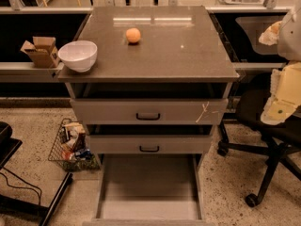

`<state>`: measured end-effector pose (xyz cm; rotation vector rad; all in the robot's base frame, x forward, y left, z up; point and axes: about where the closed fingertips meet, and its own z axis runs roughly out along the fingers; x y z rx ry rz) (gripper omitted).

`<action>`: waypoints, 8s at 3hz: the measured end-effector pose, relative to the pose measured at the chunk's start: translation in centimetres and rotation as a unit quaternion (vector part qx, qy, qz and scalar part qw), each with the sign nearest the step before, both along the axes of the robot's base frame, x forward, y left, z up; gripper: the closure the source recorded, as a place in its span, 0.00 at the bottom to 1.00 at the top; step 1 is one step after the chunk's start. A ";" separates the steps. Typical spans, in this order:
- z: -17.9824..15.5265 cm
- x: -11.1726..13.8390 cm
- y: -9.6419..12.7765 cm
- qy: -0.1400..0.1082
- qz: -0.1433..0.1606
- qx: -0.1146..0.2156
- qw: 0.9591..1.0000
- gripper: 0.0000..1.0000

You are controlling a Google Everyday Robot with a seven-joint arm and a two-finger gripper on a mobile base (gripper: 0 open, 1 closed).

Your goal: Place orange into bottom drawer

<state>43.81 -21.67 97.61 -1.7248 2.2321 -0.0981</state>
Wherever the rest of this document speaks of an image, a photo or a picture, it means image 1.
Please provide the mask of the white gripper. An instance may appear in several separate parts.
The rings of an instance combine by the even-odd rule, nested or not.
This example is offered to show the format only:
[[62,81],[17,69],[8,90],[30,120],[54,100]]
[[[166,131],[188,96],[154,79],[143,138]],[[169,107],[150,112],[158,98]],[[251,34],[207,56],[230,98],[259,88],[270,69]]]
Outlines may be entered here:
[[[259,37],[259,43],[275,45],[281,21],[271,24]],[[301,105],[301,62],[290,62],[281,71],[273,69],[271,97],[261,113],[261,122],[278,125],[285,122]]]

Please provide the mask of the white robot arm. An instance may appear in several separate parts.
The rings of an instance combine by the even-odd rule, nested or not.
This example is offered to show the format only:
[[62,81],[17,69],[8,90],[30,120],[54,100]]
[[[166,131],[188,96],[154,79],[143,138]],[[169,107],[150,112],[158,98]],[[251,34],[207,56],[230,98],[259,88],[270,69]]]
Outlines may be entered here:
[[271,24],[259,43],[275,45],[277,53],[289,63],[280,71],[272,70],[270,97],[261,121],[269,125],[285,122],[301,105],[301,4],[295,4],[281,21]]

